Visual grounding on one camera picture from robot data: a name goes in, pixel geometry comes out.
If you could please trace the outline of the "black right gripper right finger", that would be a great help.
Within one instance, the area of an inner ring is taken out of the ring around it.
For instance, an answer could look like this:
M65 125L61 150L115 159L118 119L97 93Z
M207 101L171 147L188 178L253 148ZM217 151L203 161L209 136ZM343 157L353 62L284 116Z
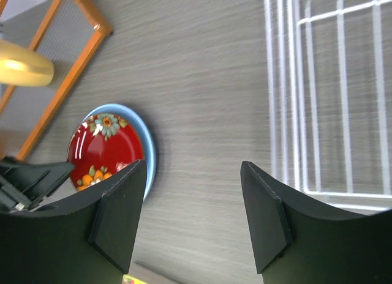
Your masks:
M390 283L391 211L346 211L283 184L252 162L241 187L264 283Z

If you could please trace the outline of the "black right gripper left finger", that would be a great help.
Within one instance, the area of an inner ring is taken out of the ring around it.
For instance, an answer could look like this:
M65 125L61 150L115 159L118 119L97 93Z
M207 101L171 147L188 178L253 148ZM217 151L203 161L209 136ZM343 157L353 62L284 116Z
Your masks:
M137 160L108 179L30 211L1 211L2 283L120 283L146 187Z

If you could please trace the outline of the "yellow ceramic mug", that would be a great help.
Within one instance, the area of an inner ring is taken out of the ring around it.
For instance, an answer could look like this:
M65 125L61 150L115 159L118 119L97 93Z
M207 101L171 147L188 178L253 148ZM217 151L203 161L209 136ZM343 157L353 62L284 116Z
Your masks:
M1 39L1 83L46 86L55 74L54 64L41 54Z

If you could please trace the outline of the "light blue plate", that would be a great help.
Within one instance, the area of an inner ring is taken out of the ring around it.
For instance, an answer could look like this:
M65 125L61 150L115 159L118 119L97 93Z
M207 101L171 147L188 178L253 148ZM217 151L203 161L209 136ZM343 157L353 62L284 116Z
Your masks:
M132 127L137 132L142 143L143 152L145 154L145 161L147 165L146 188L143 198L143 201L145 201L153 188L158 166L157 146L154 141L152 131L150 130L147 123L135 110L131 109L131 107L127 105L123 105L120 103L106 103L101 106L98 106L92 111L90 111L83 118L83 121L86 121L92 115L101 113L112 113L123 117L132 125Z

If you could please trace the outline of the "green illustrated booklet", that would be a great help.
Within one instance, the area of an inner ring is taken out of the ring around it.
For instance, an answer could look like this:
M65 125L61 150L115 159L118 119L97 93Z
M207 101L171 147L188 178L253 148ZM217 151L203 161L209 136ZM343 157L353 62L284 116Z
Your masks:
M124 275L122 278L122 284L146 284L146 283L130 275Z

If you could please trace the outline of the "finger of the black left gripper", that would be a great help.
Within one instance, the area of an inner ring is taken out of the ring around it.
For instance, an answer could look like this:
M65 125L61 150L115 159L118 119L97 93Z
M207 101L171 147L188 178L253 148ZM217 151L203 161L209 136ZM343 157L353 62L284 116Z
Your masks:
M31 164L1 159L1 211L30 211L51 196L70 176L70 162Z

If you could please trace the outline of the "orange wooden shelf rack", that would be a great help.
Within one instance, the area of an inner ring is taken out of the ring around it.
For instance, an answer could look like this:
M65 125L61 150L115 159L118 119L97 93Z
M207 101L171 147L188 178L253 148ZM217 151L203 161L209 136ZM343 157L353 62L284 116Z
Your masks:
M7 41L54 66L47 85L1 85L1 156L24 160L113 28L93 0L48 0L3 22L1 30Z

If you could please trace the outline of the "red patterned plate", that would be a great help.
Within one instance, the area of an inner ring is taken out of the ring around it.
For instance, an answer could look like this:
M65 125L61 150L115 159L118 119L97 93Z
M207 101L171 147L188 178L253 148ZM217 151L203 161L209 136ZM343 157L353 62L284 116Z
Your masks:
M144 158L137 131L130 122L113 113L88 116L72 135L67 150L67 161L74 165L70 179L78 191Z

